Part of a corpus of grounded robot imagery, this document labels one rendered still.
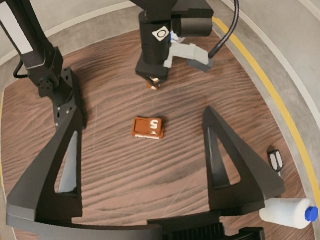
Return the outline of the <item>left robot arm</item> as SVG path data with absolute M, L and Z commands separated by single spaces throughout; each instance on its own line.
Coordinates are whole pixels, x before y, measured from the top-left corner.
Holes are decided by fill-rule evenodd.
M 140 38 L 148 45 L 168 42 L 171 29 L 178 38 L 208 37 L 212 32 L 214 10 L 206 0 L 129 1 L 143 9 L 138 15 Z M 47 96 L 54 104 L 57 130 L 77 106 L 72 69 L 62 69 L 62 54 L 44 34 L 30 0 L 0 0 L 0 26 L 21 57 L 28 78 L 38 87 L 39 96 Z M 204 73 L 213 67 L 209 55 L 207 65 L 195 59 L 186 63 Z

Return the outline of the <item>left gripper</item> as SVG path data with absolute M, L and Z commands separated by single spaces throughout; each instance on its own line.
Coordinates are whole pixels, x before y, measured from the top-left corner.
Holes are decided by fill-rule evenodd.
M 135 66 L 135 74 L 145 79 L 152 87 L 158 87 L 166 81 L 173 56 L 195 59 L 205 65 L 208 64 L 208 52 L 194 44 L 189 46 L 170 42 L 169 47 L 169 42 L 170 39 L 162 45 L 148 45 L 141 40 L 142 52 Z M 156 83 L 153 83 L 151 77 L 157 78 Z

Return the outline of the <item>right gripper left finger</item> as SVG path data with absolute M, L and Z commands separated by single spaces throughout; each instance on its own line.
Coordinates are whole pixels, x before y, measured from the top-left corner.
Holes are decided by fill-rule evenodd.
M 82 114 L 74 106 L 7 195 L 6 212 L 34 220 L 82 217 L 81 150 Z

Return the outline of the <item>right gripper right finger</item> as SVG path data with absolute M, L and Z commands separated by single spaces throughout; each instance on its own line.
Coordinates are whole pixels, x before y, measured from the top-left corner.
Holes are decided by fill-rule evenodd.
M 207 105 L 202 113 L 202 126 L 209 210 L 243 206 L 286 192 L 283 179 L 211 105 Z M 240 181 L 233 185 L 222 160 L 217 137 L 240 175 Z

